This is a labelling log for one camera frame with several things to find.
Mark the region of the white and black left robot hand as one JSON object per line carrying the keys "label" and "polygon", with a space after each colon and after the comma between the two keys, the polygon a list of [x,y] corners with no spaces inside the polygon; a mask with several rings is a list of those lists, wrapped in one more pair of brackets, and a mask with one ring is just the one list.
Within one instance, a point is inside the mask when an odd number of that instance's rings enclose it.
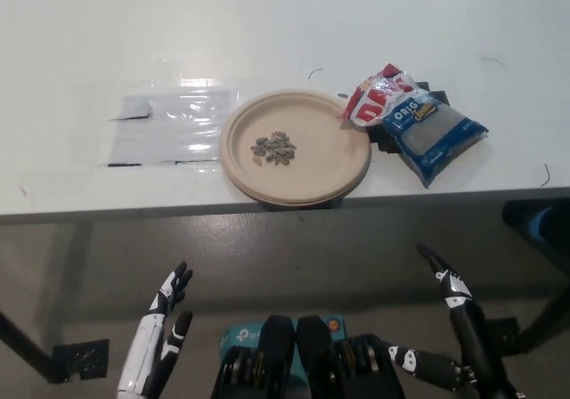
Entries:
{"label": "white and black left robot hand", "polygon": [[193,314],[181,312],[170,331],[165,331],[167,317],[184,299],[192,275],[192,269],[182,262],[159,287],[131,343],[118,382],[118,398],[161,396],[183,348]]}

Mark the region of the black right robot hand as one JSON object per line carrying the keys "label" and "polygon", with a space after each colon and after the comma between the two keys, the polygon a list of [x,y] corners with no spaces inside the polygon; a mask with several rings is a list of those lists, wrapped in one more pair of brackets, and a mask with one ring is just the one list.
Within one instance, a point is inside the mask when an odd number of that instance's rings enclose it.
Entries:
{"label": "black right robot hand", "polygon": [[485,314],[467,284],[433,249],[419,243],[417,250],[430,265],[440,286],[460,345],[461,361],[384,342],[382,346],[392,363],[410,376],[448,391],[469,386],[481,398],[524,398],[525,394],[509,381]]}

